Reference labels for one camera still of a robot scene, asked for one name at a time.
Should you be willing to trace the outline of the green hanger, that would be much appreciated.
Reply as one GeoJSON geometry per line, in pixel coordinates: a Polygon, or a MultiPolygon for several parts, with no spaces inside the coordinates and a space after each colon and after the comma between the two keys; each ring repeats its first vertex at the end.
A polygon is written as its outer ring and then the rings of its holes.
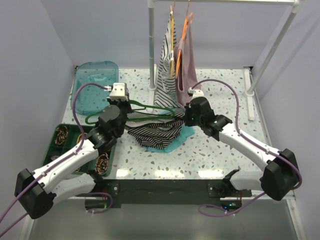
{"type": "MultiPolygon", "coordinates": [[[[136,105],[136,106],[139,106],[139,107],[142,107],[142,108],[137,108],[135,109],[135,111],[138,111],[138,110],[146,110],[146,109],[157,109],[157,110],[164,110],[164,111],[169,111],[170,112],[170,116],[172,116],[173,118],[175,117],[175,111],[172,109],[172,108],[167,108],[167,107],[160,107],[160,106],[154,106],[154,105],[146,105],[146,104],[142,104],[136,100],[129,100],[129,103],[132,104],[132,105],[136,105]]],[[[86,116],[85,118],[85,123],[87,125],[94,125],[95,122],[91,122],[89,121],[89,119],[91,117],[94,117],[94,116],[98,116],[102,113],[103,111],[97,111],[95,113],[92,113],[88,116],[86,116]]]]}

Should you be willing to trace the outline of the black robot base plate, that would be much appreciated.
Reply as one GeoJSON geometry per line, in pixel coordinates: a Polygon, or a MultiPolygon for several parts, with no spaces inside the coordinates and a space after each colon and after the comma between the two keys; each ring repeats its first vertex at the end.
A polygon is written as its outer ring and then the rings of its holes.
{"type": "Polygon", "coordinates": [[[86,199],[87,210],[103,210],[110,204],[105,192],[112,196],[113,208],[126,204],[150,205],[201,205],[221,206],[221,199],[234,198],[235,203],[227,209],[242,206],[242,197],[251,197],[251,190],[236,190],[222,179],[105,179],[94,189],[94,199],[86,199]]]}

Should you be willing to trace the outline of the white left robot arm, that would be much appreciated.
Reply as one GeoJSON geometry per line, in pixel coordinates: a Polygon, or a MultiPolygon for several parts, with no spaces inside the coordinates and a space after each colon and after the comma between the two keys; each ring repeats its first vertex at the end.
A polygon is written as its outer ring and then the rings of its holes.
{"type": "Polygon", "coordinates": [[[109,106],[98,117],[84,139],[56,160],[36,170],[23,169],[17,175],[15,200],[31,219],[45,215],[55,204],[76,195],[99,196],[104,184],[93,171],[65,179],[82,165],[110,150],[124,134],[127,115],[132,113],[128,96],[109,96],[109,106]]]}

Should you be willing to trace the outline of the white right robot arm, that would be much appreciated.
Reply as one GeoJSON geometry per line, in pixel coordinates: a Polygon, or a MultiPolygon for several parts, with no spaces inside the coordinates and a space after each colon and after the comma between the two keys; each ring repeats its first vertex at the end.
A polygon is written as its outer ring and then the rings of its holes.
{"type": "Polygon", "coordinates": [[[230,197],[242,190],[263,191],[270,198],[280,201],[301,182],[301,175],[294,153],[278,150],[263,144],[241,131],[229,118],[216,115],[209,101],[201,96],[185,106],[185,125],[199,127],[205,135],[229,145],[251,160],[259,171],[241,173],[234,170],[223,183],[223,192],[230,197]]]}

